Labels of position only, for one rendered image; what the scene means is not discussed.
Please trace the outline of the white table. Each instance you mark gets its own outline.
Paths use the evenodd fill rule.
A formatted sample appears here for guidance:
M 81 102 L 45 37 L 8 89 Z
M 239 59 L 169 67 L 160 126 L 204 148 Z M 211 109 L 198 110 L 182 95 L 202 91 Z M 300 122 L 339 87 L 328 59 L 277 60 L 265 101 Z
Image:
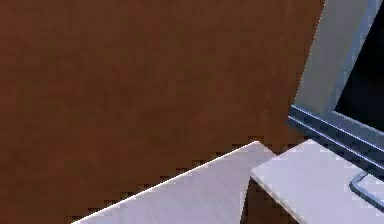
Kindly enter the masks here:
M 313 140 L 245 145 L 72 224 L 384 224 L 384 183 Z

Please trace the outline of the grey television set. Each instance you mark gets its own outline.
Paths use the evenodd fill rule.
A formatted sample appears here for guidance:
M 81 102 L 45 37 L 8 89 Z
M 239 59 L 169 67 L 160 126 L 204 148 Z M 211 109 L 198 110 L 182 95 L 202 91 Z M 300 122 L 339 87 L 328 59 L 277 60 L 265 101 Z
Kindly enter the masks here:
M 288 121 L 359 167 L 351 191 L 384 215 L 384 0 L 325 0 Z

